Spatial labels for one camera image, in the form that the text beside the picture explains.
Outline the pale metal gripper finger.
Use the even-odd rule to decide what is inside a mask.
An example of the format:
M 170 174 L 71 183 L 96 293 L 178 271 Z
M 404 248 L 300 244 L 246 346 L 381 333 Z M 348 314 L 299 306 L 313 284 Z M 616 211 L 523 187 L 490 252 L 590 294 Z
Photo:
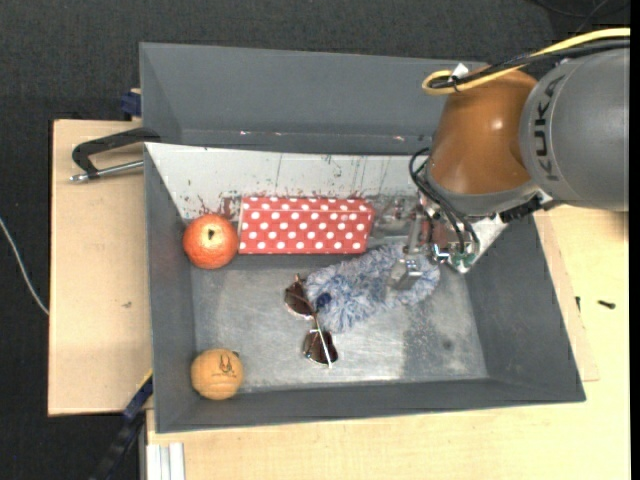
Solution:
M 395 290 L 409 290 L 422 276 L 423 270 L 418 259 L 400 258 L 391 270 L 391 287 Z

